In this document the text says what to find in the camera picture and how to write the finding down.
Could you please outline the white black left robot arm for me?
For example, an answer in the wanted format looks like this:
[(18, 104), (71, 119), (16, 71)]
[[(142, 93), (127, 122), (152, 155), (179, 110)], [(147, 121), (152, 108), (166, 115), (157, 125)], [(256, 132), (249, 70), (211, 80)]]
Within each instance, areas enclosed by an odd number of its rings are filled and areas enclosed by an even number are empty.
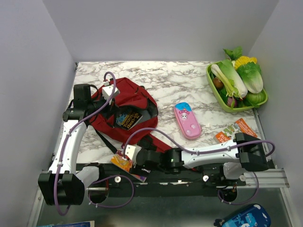
[(63, 113), (63, 134), (56, 148), (54, 160), (46, 173), (41, 173), (38, 185), (47, 205), (81, 205), (85, 190), (92, 184), (101, 186), (105, 181), (102, 167), (86, 164), (76, 170), (82, 138), (89, 121), (83, 119), (99, 109), (104, 100), (91, 97), (93, 85), (78, 84), (73, 87), (73, 99)]

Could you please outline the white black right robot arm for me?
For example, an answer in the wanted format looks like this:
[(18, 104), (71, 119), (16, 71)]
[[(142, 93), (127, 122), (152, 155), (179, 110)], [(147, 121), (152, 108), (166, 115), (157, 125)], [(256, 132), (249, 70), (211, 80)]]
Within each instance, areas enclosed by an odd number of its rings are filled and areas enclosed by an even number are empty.
[(171, 175), (198, 166), (222, 164), (218, 181), (229, 185), (244, 171), (262, 172), (269, 169), (263, 143), (266, 142), (239, 132), (232, 140), (203, 148), (172, 148), (164, 153), (141, 149), (132, 160), (138, 167)]

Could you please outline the orange purple Roald Dahl book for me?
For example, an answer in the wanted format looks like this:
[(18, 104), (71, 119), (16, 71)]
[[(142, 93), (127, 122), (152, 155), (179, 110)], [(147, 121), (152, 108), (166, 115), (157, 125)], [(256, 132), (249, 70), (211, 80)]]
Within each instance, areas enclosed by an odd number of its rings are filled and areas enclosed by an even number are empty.
[(119, 152), (117, 152), (116, 154), (114, 154), (111, 158), (111, 163), (114, 164), (115, 166), (117, 166), (118, 168), (122, 169), (123, 171), (125, 171), (126, 173), (130, 174), (131, 176), (133, 176), (135, 179), (141, 181), (141, 182), (145, 182), (145, 180), (147, 179), (144, 176), (140, 176), (140, 175), (136, 175), (136, 174), (132, 174), (130, 173), (131, 168), (133, 167), (133, 162), (132, 160), (128, 159), (127, 157), (123, 157), (123, 155)]

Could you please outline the red student backpack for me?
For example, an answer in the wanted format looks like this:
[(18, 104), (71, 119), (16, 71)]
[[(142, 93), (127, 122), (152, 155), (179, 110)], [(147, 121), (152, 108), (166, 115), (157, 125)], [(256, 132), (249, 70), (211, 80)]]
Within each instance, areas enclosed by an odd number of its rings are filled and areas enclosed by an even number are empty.
[[(147, 90), (128, 78), (117, 79), (116, 87), (120, 94), (114, 98), (112, 104), (90, 120), (92, 127), (123, 144), (138, 144), (145, 149), (162, 153), (171, 149), (169, 145), (151, 135), (151, 130), (138, 132), (143, 128), (156, 128), (158, 124), (158, 106)], [(130, 130), (118, 127), (116, 125), (118, 115), (131, 110), (141, 113), (142, 119)]]

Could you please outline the black blue Treehouse book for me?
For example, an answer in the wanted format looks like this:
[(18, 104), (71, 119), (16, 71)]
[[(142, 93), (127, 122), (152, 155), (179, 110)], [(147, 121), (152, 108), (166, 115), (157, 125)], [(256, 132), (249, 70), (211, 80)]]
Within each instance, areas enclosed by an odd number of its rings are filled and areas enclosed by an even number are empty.
[(116, 118), (116, 125), (125, 130), (133, 128), (141, 119), (143, 115), (136, 111), (126, 111), (120, 113)]

